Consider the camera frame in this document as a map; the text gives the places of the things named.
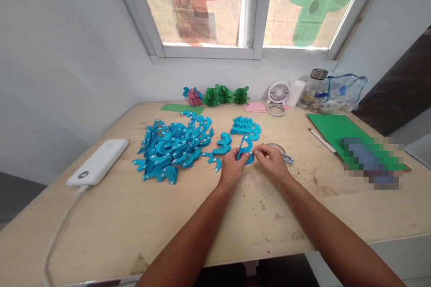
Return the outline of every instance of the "green paper sheet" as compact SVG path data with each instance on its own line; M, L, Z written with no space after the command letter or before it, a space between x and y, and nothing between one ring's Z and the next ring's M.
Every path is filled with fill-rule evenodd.
M351 158L344 153L344 145L341 140L345 137L365 138L365 142L370 142L370 136L366 134L360 127L358 127L352 120L344 114L340 115L326 115L326 114L308 114L310 120L314 123L316 128L320 131L322 136L328 143L334 147L337 153L343 158L345 163L351 163ZM385 151L383 145L374 144L369 145L369 148L375 151L375 156L385 158L385 163L394 164L398 163L398 158L393 157L393 153Z
M202 114L205 107L195 107L192 105L186 105L186 104L172 104L172 103L166 103L160 110L162 111L172 111L172 112L183 112L183 111L190 111L195 112L196 114Z

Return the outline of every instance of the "paper flower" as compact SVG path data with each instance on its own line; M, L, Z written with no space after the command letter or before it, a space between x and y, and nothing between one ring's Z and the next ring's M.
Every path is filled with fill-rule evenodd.
M215 88L219 96L218 100L221 104L233 102L232 92L229 91L226 86L216 84Z
M187 98L190 105L198 106L202 104L203 96L195 87L191 90L188 87L184 88L183 96Z
M240 87L233 94L233 101L236 104L245 104L250 98L247 96L248 87Z
M207 92L203 96L203 102L209 107L220 105L217 89L208 87Z

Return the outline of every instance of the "green paper craft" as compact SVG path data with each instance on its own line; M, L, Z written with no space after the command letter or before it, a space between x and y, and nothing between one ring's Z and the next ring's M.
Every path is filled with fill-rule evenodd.
M233 102L232 92L229 91L226 86L216 84L215 88L219 96L218 100L221 104Z
M172 111L172 112L183 112L185 110L190 112L195 112L196 114L202 114L205 107L191 106L185 104L172 104L166 103L160 110L162 111Z
M344 145L341 142L346 137L364 138L364 143L370 143L373 139L358 127L352 120L344 114L327 115L327 114L307 114L311 122L328 143L334 147L337 153L343 158L344 162L351 164L352 158L344 152ZM374 151L374 155L384 158L385 164L395 165L398 161L396 157L390 156L390 151L384 150L382 144L369 144L370 150ZM406 165L402 165L402 169L408 169Z
M235 93L233 94L233 101L236 104L245 104L247 103L247 100L250 98L247 96L247 91L249 87L240 87L238 88Z
M219 94L215 88L208 87L207 92L203 96L203 103L209 107L220 105Z

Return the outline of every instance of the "window pane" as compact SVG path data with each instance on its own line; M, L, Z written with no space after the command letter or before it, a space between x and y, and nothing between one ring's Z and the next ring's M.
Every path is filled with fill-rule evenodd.
M241 0L147 0L163 43L236 46Z
M351 0L270 0L264 46L329 47Z

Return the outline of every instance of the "white pen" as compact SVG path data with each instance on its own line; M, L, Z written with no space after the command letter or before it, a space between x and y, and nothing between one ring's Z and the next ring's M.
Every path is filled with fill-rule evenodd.
M324 144L325 145L325 147L326 148L328 148L329 149L329 151L331 151L332 153L336 153L337 151L334 149L334 148L332 148L332 146L329 144L329 143L327 143L321 136L319 136L313 129L310 129L310 128L308 128L308 130L310 130L310 132L317 138L317 139L319 139L319 141L322 143L322 144Z

